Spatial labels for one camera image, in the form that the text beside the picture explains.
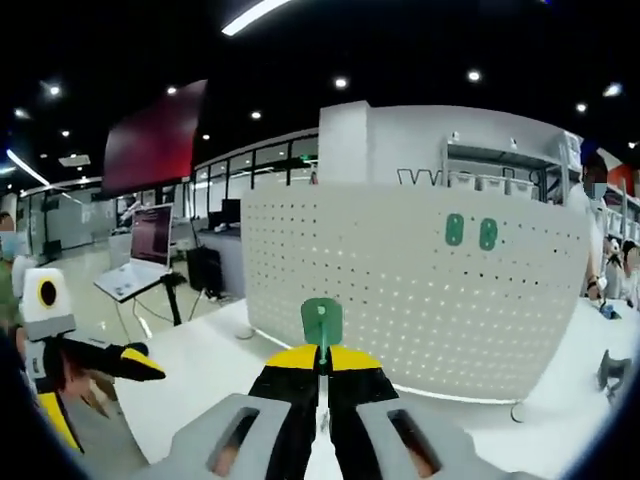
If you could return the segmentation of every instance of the gray gripper housing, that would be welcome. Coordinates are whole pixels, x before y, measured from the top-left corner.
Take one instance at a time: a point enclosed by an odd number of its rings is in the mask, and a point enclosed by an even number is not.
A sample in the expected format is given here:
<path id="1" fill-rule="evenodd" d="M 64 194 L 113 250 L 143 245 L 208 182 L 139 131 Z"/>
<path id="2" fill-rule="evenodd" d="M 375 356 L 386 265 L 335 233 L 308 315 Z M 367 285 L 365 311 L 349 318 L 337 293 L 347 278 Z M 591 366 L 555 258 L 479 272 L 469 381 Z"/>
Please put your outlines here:
<path id="1" fill-rule="evenodd" d="M 211 472 L 240 421 L 256 415 L 227 480 L 264 480 L 271 452 L 287 413 L 288 402 L 233 394 L 213 406 L 173 437 L 164 460 L 135 474 L 133 480 L 218 480 Z"/>
<path id="2" fill-rule="evenodd" d="M 226 479 L 264 480 L 276 437 L 291 405 L 248 395 L 233 394 L 181 429 L 164 460 L 135 474 L 132 480 L 216 480 L 211 467 L 240 421 L 257 417 L 240 447 Z M 369 433 L 384 480 L 420 480 L 409 453 L 391 423 L 399 412 L 410 423 L 439 471 L 434 480 L 536 480 L 527 473 L 507 473 L 476 455 L 471 436 L 427 410 L 402 399 L 359 405 L 357 412 Z"/>
<path id="3" fill-rule="evenodd" d="M 507 473 L 476 455 L 471 435 L 441 415 L 408 405 L 401 398 L 358 405 L 384 480 L 420 480 L 409 452 L 391 420 L 403 414 L 425 452 L 438 467 L 434 480 L 535 480 Z"/>

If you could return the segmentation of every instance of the computer monitor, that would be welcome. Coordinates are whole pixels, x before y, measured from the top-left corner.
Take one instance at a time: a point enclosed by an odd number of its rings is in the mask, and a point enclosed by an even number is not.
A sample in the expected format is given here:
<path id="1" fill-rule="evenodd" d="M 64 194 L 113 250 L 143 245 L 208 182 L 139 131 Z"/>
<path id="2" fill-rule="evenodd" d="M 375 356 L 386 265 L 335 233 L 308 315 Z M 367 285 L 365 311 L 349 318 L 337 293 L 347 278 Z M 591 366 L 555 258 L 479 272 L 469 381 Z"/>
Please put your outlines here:
<path id="1" fill-rule="evenodd" d="M 238 223 L 240 221 L 240 200 L 222 200 L 222 212 L 226 223 Z"/>
<path id="2" fill-rule="evenodd" d="M 208 217 L 209 217 L 209 226 L 208 226 L 209 230 L 213 230 L 214 228 L 219 226 L 221 223 L 224 223 L 224 216 L 222 215 L 222 212 L 209 212 Z"/>
<path id="3" fill-rule="evenodd" d="M 169 267 L 172 205 L 141 208 L 133 214 L 131 261 Z"/>

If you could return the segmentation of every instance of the desk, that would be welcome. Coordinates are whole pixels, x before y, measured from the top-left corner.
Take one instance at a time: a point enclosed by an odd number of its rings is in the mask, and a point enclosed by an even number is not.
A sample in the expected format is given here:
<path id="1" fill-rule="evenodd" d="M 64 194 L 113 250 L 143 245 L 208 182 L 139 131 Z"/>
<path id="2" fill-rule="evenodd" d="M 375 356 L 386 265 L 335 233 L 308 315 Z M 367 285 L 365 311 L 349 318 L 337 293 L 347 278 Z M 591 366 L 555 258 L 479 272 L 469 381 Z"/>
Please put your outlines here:
<path id="1" fill-rule="evenodd" d="M 400 394 L 449 416 L 471 434 L 478 455 L 497 467 L 559 478 L 611 413 L 604 393 L 596 390 L 595 373 L 604 350 L 609 348 L 614 358 L 637 356 L 640 315 L 624 302 L 614 303 L 622 320 L 608 321 L 586 300 L 577 302 L 555 357 L 524 403 L 524 424 L 511 421 L 510 406 Z M 150 463 L 166 457 L 180 428 L 227 395 L 246 393 L 267 358 L 280 350 L 259 335 L 237 340 L 234 327 L 247 322 L 246 303 L 240 301 L 162 332 L 148 344 L 167 378 L 148 383 L 116 380 L 122 411 Z"/>
<path id="2" fill-rule="evenodd" d="M 198 232 L 198 240 L 203 246 L 220 253 L 224 291 L 234 298 L 245 298 L 240 229 L 232 228 L 219 233 L 201 231 Z"/>

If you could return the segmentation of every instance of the white perforated panel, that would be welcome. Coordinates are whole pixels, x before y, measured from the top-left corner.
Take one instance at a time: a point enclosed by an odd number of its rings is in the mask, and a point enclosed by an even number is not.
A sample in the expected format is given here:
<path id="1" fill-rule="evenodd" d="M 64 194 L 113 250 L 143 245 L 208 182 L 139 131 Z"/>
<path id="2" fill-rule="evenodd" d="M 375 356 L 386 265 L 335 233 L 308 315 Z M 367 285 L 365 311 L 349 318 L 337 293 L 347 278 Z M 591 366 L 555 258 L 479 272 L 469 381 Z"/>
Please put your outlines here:
<path id="1" fill-rule="evenodd" d="M 464 219 L 458 246 L 446 241 L 450 214 Z M 491 250 L 480 248 L 485 218 L 498 227 Z M 395 384 L 485 400 L 535 386 L 573 312 L 588 245 L 568 209 L 448 188 L 265 188 L 243 198 L 242 225 L 255 327 L 300 345 L 302 302 L 333 297 L 343 344 L 380 359 Z"/>

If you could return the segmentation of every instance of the laptop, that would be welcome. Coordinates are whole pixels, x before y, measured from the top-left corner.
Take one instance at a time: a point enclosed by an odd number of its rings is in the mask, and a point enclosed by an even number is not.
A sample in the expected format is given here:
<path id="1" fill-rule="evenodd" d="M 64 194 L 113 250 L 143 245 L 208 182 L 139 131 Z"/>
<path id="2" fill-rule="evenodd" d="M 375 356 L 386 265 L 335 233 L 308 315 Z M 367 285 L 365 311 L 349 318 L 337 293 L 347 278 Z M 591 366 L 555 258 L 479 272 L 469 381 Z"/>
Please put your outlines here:
<path id="1" fill-rule="evenodd" d="M 93 283 L 118 302 L 157 285 L 170 273 L 172 204 L 144 207 L 133 214 L 131 258 L 100 275 Z"/>

